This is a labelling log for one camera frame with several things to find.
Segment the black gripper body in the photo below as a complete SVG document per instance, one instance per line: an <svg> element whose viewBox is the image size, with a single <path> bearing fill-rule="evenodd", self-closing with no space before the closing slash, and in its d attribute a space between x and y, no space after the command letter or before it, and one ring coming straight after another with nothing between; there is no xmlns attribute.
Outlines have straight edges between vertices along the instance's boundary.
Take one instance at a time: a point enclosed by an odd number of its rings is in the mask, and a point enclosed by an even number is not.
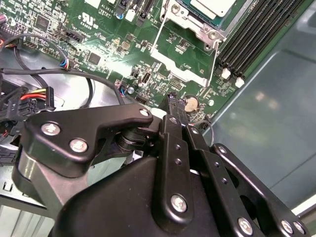
<svg viewBox="0 0 316 237"><path fill-rule="evenodd" d="M136 161L73 196L55 222L57 237L236 237L222 215L215 215L201 178L191 173L194 217L171 234L152 216L158 159Z"/></svg>

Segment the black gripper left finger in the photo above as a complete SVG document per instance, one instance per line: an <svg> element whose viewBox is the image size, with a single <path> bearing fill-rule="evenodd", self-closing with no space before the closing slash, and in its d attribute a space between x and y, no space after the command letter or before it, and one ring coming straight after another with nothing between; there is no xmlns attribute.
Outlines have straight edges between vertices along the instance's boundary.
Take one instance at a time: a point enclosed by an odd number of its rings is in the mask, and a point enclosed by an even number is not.
<svg viewBox="0 0 316 237"><path fill-rule="evenodd" d="M184 107L183 100L169 93L157 109L123 104L33 115L23 124L13 182L55 219L67 201L87 188L92 165L135 150L158 157L160 183L177 165L185 178Z"/></svg>

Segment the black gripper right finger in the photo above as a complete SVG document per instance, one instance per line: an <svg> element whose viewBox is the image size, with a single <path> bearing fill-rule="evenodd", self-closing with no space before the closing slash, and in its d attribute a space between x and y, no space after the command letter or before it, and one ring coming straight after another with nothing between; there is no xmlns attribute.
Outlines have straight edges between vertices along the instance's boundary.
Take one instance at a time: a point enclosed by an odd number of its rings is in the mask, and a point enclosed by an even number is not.
<svg viewBox="0 0 316 237"><path fill-rule="evenodd" d="M297 217L226 146L207 146L197 128L184 129L190 166L201 182L222 237L307 237Z"/></svg>

